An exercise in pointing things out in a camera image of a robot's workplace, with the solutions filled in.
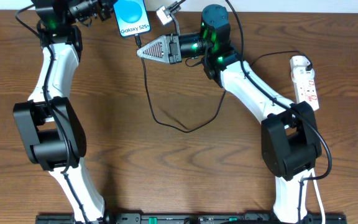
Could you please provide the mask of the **blue screen Galaxy smartphone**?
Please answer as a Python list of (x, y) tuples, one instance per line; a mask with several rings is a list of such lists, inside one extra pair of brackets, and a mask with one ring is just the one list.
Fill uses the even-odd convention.
[(121, 37), (126, 38), (151, 31), (144, 0), (117, 0), (113, 8)]

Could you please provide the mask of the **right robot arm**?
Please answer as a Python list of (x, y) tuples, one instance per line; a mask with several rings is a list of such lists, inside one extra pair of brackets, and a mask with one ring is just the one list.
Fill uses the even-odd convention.
[(292, 102), (260, 79), (244, 60), (244, 51), (231, 44), (230, 32), (227, 9), (210, 4), (203, 9), (198, 33), (162, 35), (140, 46), (137, 55), (167, 64), (201, 57), (207, 77), (239, 99), (260, 123), (262, 158), (275, 176), (276, 221), (304, 223), (306, 184), (317, 180), (315, 162), (327, 148), (314, 109), (305, 101)]

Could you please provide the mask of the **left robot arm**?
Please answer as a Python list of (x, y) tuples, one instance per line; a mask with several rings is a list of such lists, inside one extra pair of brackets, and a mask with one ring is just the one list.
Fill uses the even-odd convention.
[(77, 23), (111, 17), (114, 1), (32, 0), (39, 21), (32, 33), (40, 40), (42, 69), (28, 100), (13, 116), (29, 160), (60, 184), (73, 213), (37, 215), (36, 223), (115, 223), (86, 168), (86, 136), (71, 103), (73, 75), (83, 43)]

